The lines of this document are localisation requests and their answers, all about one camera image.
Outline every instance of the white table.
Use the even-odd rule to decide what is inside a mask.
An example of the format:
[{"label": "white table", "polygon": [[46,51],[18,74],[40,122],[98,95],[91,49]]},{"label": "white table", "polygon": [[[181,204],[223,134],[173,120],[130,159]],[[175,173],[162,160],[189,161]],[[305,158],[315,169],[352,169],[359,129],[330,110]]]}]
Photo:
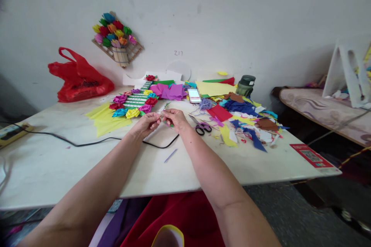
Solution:
[{"label": "white table", "polygon": [[[124,91],[125,88],[117,88],[110,95]],[[35,127],[34,131],[56,133],[76,144],[96,142],[107,137],[123,137],[130,126],[96,137],[93,121],[85,114],[101,105],[100,99],[57,103],[26,121]],[[162,104],[163,101],[159,101],[152,111],[157,111]],[[195,109],[189,103],[177,101],[173,101],[169,107],[186,112]],[[212,134],[219,135],[217,130],[213,130]],[[219,145],[221,141],[208,134],[203,139],[226,162],[242,185],[341,174],[336,168],[325,173],[319,172],[289,145],[300,144],[301,141],[287,131],[282,135],[284,138],[278,141],[277,148],[266,148],[268,153],[255,149],[251,140],[231,148]],[[148,141],[166,146],[175,136],[175,131],[160,125]],[[118,140],[109,139],[97,145],[73,147],[50,135],[23,136],[0,150],[0,155],[11,168],[9,179],[0,191],[0,210],[55,205],[117,143]],[[164,163],[175,149],[178,149],[177,152]],[[192,163],[179,137],[167,149],[142,144],[120,197],[160,195],[199,188]]]}]

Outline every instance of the floor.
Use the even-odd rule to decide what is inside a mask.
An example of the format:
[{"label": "floor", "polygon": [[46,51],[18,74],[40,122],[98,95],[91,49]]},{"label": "floor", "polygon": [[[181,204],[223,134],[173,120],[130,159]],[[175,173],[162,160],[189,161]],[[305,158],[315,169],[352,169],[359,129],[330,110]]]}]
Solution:
[{"label": "floor", "polygon": [[[371,240],[342,222],[330,208],[311,207],[290,183],[274,183],[245,187],[272,226],[282,246],[371,246]],[[119,202],[110,210],[114,211]],[[39,210],[29,221],[42,219],[50,208]],[[5,234],[11,224],[21,222],[30,211],[18,211],[2,220]],[[6,246],[15,246],[38,222],[27,224],[23,230],[10,236]]]}]

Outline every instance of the qr code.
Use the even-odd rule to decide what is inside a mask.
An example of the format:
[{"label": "qr code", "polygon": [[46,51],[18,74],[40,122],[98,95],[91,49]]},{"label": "qr code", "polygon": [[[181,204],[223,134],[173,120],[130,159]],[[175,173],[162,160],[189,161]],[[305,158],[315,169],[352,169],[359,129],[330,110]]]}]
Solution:
[{"label": "qr code", "polygon": [[318,156],[316,156],[314,153],[308,150],[302,150],[300,151],[302,154],[304,154],[307,158],[309,158],[312,162],[321,162],[322,159],[320,159]]}]

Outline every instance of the scissors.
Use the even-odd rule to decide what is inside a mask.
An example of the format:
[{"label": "scissors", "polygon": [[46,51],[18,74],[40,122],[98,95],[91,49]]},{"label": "scissors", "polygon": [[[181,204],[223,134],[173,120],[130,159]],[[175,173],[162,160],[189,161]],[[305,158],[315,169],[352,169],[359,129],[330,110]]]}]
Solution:
[{"label": "scissors", "polygon": [[205,131],[209,132],[209,133],[211,132],[212,129],[211,129],[210,125],[208,125],[207,123],[200,123],[195,119],[195,117],[193,117],[191,115],[189,115],[189,116],[197,124],[196,125],[196,132],[197,132],[198,135],[200,135],[200,136],[205,135]]}]

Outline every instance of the hand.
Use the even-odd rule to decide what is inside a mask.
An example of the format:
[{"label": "hand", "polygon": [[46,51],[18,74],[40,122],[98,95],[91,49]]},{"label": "hand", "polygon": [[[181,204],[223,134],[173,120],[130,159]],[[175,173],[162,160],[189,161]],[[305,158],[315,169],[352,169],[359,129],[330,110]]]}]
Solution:
[{"label": "hand", "polygon": [[177,109],[167,109],[162,111],[163,121],[168,125],[173,124],[175,131],[180,133],[183,129],[190,126],[183,114],[183,111]]},{"label": "hand", "polygon": [[131,128],[130,133],[140,136],[143,141],[143,139],[150,135],[160,123],[160,114],[155,112],[148,113],[142,116],[141,119]]}]

